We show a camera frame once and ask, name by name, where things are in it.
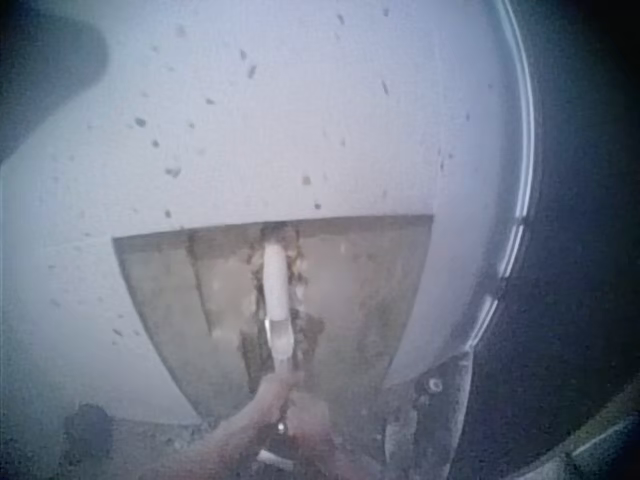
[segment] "finger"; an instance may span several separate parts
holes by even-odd
[[[306,392],[293,390],[289,394],[289,400],[292,405],[309,405],[313,402],[313,397]]]

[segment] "human hand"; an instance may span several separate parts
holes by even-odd
[[[276,423],[282,416],[291,389],[300,383],[296,373],[270,373],[262,378],[256,396],[249,407],[265,425]]]
[[[327,404],[303,392],[292,392],[289,400],[287,428],[300,452],[320,465],[331,463],[336,447]]]

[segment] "dark speck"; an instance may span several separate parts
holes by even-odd
[[[176,25],[176,37],[178,38],[185,38],[187,36],[187,29],[184,27],[184,25]]]
[[[182,168],[181,167],[167,167],[164,169],[164,173],[166,173],[167,175],[169,175],[171,178],[178,178],[180,176],[180,173],[182,173]]]

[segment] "bolt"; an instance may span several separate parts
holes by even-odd
[[[429,393],[440,393],[442,391],[442,380],[438,377],[432,377],[427,383],[427,390]]]

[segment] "white surface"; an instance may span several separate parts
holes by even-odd
[[[513,212],[510,215],[514,222],[515,217],[527,213],[526,205],[518,205],[516,210],[517,195],[506,202],[498,196],[500,188],[504,188],[500,182],[508,180],[501,178],[506,177],[501,166],[505,161],[516,166],[523,162],[524,148],[516,147],[526,138],[521,125],[527,123],[524,115],[529,114],[522,109],[518,114],[523,117],[518,117],[513,114],[513,105],[506,105],[521,99],[507,95],[512,88],[508,82],[516,79],[516,61],[506,53],[507,36],[502,30],[505,25],[498,21],[502,3],[432,4],[431,14],[438,18],[432,33],[441,73],[440,144],[445,163],[438,180],[425,269],[413,313],[387,376],[388,385],[409,380],[442,360],[443,355],[454,353],[445,349],[465,347],[467,339],[454,345],[452,334],[461,323],[470,325],[475,321],[473,317],[465,318],[465,313],[478,312],[482,317],[483,298],[474,305],[472,294],[485,266],[483,262],[493,261],[484,258],[494,247],[491,242],[500,242],[492,237],[498,213],[501,211],[504,217],[505,211]],[[521,89],[516,96],[524,94]],[[521,172],[522,178],[513,179],[514,184],[520,183],[519,194],[526,196],[520,203],[528,203],[530,168]],[[503,248],[515,255],[507,234]],[[501,260],[502,257],[495,259],[495,270]],[[495,287],[487,284],[486,288]]]
[[[42,123],[0,172],[3,336],[24,340],[65,405],[196,421],[142,332],[113,237],[433,212],[450,118],[438,110],[432,4],[402,2],[388,17],[378,3],[40,6],[92,24],[109,50],[100,81]],[[176,167],[178,178],[165,174]],[[29,395],[46,401],[37,384]]]

